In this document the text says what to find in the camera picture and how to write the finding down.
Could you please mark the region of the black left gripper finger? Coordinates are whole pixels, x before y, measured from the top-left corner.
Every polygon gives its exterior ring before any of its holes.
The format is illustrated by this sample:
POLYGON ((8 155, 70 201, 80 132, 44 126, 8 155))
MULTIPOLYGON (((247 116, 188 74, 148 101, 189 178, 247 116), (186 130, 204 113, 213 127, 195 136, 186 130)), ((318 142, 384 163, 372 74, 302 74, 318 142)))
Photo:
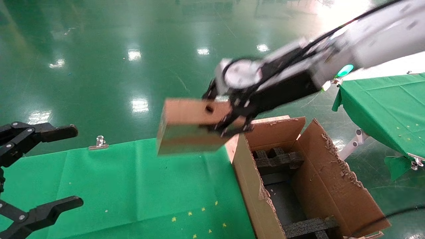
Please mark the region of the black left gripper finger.
POLYGON ((3 200, 0 202, 0 214, 13 221, 6 230, 1 231, 2 239, 26 239, 33 232, 55 224, 61 213, 83 206, 83 199, 77 196, 45 203, 29 212, 3 200))
POLYGON ((0 127, 0 165, 10 167, 39 143, 55 142, 78 135, 74 124, 55 127, 50 123, 26 124, 14 121, 0 127))

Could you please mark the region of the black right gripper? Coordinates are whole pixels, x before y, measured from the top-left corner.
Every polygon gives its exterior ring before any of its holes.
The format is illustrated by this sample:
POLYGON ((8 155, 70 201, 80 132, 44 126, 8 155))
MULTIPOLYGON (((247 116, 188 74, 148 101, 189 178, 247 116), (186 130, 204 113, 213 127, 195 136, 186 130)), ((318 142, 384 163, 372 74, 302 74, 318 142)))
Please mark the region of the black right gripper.
POLYGON ((285 80, 273 84, 251 95, 245 105, 235 104, 233 90, 220 79, 212 79, 202 100, 212 100, 214 105, 207 104, 206 109, 215 110, 228 107, 228 111, 213 123, 202 123, 199 128, 220 138, 231 138, 237 134, 250 132, 252 121, 260 113, 275 109, 281 105, 299 100, 321 90, 308 71, 295 74, 285 80))

